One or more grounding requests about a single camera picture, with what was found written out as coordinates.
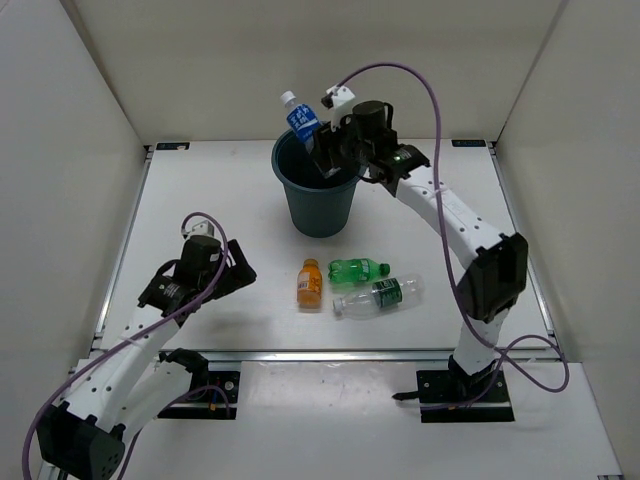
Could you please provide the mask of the blue label water bottle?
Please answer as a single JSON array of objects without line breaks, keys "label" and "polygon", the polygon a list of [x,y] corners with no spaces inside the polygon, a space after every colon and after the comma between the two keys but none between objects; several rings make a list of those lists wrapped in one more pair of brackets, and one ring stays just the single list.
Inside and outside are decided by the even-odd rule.
[{"label": "blue label water bottle", "polygon": [[314,132],[321,126],[320,120],[310,106],[298,101],[292,91],[285,91],[280,100],[287,110],[286,121],[289,127],[306,150],[311,152],[314,147]]}]

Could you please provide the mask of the orange juice bottle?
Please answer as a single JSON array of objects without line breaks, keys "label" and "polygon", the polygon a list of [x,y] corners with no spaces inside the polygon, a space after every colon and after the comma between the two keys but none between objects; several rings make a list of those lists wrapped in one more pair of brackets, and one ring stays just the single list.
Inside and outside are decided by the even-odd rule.
[{"label": "orange juice bottle", "polygon": [[316,259],[306,259],[297,276],[297,302],[301,308],[316,309],[322,302],[322,274]]}]

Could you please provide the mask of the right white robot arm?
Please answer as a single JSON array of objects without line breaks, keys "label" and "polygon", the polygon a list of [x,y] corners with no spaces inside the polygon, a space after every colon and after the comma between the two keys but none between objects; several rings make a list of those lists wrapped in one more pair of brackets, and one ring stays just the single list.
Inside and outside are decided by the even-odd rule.
[{"label": "right white robot arm", "polygon": [[313,134],[312,158],[320,171],[366,168],[368,182],[382,185],[426,221],[462,266],[453,293],[465,319],[448,361],[449,387],[459,400],[471,400],[489,384],[502,325],[526,287],[527,241],[485,223],[437,179],[433,160],[399,142],[391,104],[331,94],[321,103],[332,117]]}]

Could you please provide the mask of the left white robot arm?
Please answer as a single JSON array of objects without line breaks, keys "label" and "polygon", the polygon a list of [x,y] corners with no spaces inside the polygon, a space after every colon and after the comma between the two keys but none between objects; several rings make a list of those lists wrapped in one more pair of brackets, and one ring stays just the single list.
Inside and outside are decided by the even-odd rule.
[{"label": "left white robot arm", "polygon": [[78,479],[108,479],[125,444],[175,399],[198,400],[210,386],[208,362],[177,348],[163,353],[188,316],[193,300],[220,299],[252,284],[256,272],[238,242],[189,234],[180,258],[158,268],[124,329],[123,348],[93,367],[36,424],[44,461]]}]

